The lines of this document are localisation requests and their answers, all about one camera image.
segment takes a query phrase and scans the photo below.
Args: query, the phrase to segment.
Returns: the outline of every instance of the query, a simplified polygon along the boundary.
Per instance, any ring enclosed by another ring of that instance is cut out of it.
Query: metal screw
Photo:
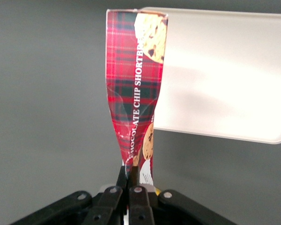
[[[100,214],[94,215],[94,217],[93,217],[94,221],[98,221],[99,219],[101,219],[101,215]]]
[[[79,195],[79,196],[77,197],[78,200],[83,200],[83,199],[85,199],[85,198],[86,198],[86,194],[85,194],[85,193],[82,193],[81,195]]]
[[[140,216],[139,216],[139,220],[144,220],[145,218],[146,218],[145,215],[140,215]]]
[[[116,193],[117,191],[118,191],[118,190],[117,190],[116,187],[114,187],[114,188],[112,188],[112,189],[109,190],[109,192],[112,193],[112,194],[113,194],[113,193]]]
[[[136,192],[136,193],[139,193],[139,192],[141,192],[142,191],[142,188],[141,187],[136,187],[135,189],[134,189],[134,192]]]
[[[163,194],[163,196],[164,196],[165,198],[171,198],[173,195],[172,195],[170,192],[165,192],[165,193]]]

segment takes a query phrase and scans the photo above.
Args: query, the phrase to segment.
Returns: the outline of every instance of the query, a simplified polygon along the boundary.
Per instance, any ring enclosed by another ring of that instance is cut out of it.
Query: gray wall
[[[281,0],[0,0],[0,224],[115,182],[105,11],[145,6],[281,13]],[[281,224],[281,144],[156,131],[154,170],[240,225]]]

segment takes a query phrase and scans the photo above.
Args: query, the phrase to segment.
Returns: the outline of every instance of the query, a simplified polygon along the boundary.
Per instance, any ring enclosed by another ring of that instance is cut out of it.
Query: red tartan packaging
[[[159,96],[168,18],[162,13],[108,10],[106,87],[126,176],[140,167],[153,184],[153,116]]]

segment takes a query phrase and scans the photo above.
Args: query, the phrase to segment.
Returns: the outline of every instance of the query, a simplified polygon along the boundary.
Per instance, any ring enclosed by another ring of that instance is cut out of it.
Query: tartan pattern
[[[163,65],[143,55],[140,89],[140,116],[130,152],[133,124],[134,79],[137,38],[132,11],[108,11],[106,28],[106,87],[111,119],[119,142],[122,159],[129,175],[133,156],[141,148],[157,103]]]

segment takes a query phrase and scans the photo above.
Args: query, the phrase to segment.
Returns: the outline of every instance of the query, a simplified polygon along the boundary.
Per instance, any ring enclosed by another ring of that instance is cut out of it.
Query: white tray
[[[281,15],[169,14],[155,128],[281,143]]]

